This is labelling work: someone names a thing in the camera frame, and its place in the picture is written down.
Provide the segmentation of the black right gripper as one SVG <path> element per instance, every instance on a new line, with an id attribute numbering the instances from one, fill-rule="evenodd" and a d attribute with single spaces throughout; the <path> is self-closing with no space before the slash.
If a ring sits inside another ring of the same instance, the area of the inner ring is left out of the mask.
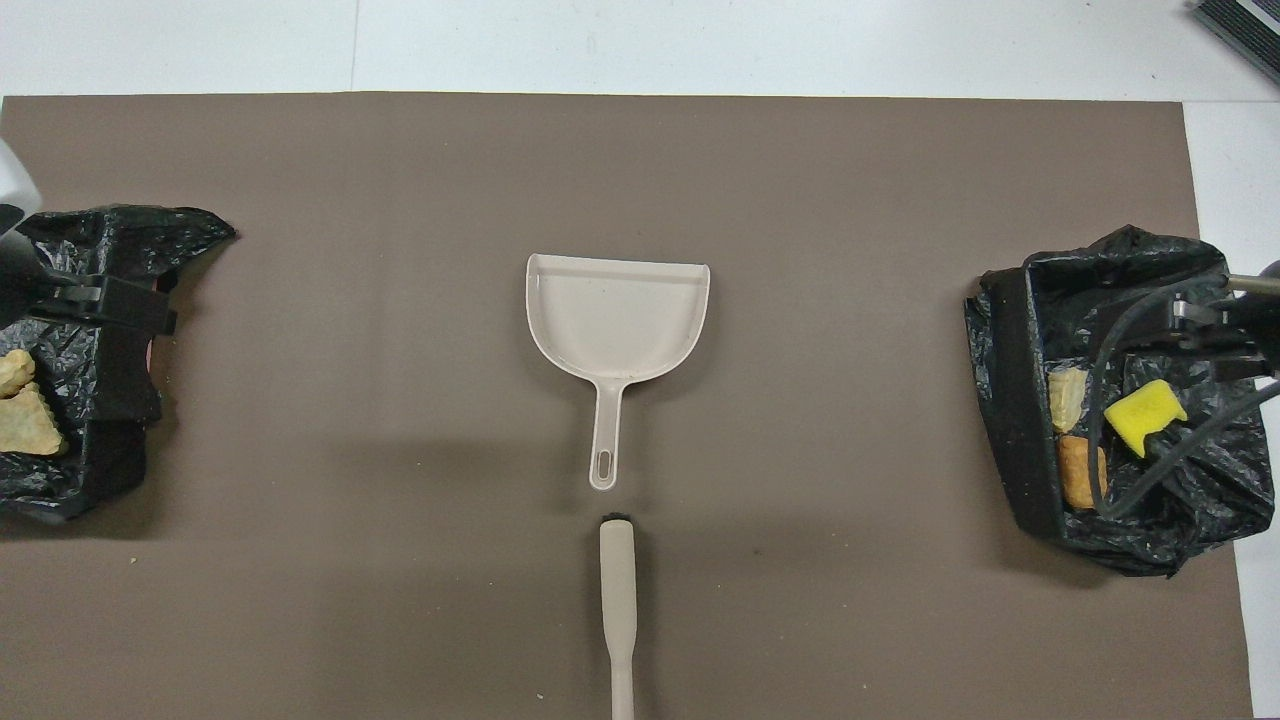
<path id="1" fill-rule="evenodd" d="M 1247 292 L 1210 304 L 1162 299 L 1125 331 L 1125 350 L 1207 361 L 1217 379 L 1277 377 L 1279 299 Z"/>

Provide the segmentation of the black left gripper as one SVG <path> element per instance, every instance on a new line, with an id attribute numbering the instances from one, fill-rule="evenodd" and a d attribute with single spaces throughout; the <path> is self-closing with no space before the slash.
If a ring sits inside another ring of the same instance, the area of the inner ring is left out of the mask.
<path id="1" fill-rule="evenodd" d="M 86 275 L 40 291 L 42 322 L 120 327 L 147 336 L 172 334 L 177 314 L 169 295 L 113 275 Z"/>

